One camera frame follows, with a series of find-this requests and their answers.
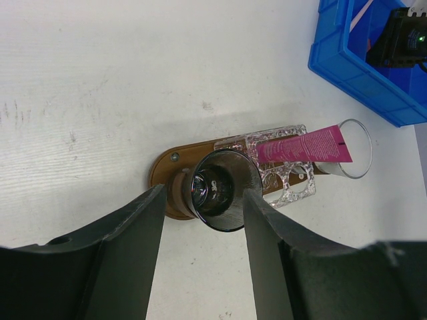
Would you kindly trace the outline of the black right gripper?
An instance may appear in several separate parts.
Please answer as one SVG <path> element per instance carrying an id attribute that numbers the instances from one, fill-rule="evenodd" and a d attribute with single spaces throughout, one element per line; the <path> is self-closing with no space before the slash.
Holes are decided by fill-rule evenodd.
<path id="1" fill-rule="evenodd" d="M 408 7 L 392 10 L 388 25 L 377 28 L 375 43 L 366 54 L 373 67 L 413 68 L 426 66 L 426 14 L 408 16 Z"/>

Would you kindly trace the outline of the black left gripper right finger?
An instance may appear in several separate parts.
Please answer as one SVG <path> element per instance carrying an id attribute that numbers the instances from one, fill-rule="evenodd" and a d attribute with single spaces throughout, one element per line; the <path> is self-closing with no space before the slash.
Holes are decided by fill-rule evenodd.
<path id="1" fill-rule="evenodd" d="M 244 226 L 258 319 L 425 319 L 426 243 L 356 249 L 286 217 L 253 191 Z"/>

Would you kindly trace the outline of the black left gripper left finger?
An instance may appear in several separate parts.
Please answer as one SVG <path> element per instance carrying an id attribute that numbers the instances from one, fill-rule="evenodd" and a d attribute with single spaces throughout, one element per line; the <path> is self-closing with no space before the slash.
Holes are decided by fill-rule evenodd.
<path id="1" fill-rule="evenodd" d="M 166 190 L 44 245 L 1 249 L 2 319 L 145 319 Z"/>

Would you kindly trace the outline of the dark glass cup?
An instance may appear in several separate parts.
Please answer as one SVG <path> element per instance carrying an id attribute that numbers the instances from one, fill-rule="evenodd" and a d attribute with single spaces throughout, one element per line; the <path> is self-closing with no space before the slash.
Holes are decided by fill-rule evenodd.
<path id="1" fill-rule="evenodd" d="M 364 124 L 356 119 L 346 119 L 339 123 L 338 127 L 352 162 L 315 162 L 314 165 L 325 174 L 360 179 L 367 174 L 372 164 L 373 146 L 370 134 Z"/>
<path id="2" fill-rule="evenodd" d="M 255 163 L 233 149 L 208 153 L 197 164 L 179 170 L 167 183 L 167 200 L 186 217 L 231 233 L 244 228 L 244 191 L 263 193 Z"/>

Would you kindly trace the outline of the clear textured toothbrush holder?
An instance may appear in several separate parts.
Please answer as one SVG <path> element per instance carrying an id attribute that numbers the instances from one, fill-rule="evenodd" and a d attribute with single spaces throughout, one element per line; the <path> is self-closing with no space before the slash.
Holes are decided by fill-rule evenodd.
<path id="1" fill-rule="evenodd" d="M 310 162 L 261 163 L 257 145 L 306 134 L 305 125 L 290 125 L 236 135 L 219 140 L 213 148 L 234 149 L 246 154 L 256 165 L 262 178 L 265 195 L 276 191 L 280 195 L 270 201 L 276 209 L 316 193 L 314 166 Z"/>

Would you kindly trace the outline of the magenta toothpaste tube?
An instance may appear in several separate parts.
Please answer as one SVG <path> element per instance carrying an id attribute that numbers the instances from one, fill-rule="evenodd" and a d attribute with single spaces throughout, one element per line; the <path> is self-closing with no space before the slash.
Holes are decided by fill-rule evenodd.
<path id="1" fill-rule="evenodd" d="M 327 162 L 352 163 L 352 157 L 338 125 L 303 135 L 260 143 L 260 163 Z"/>

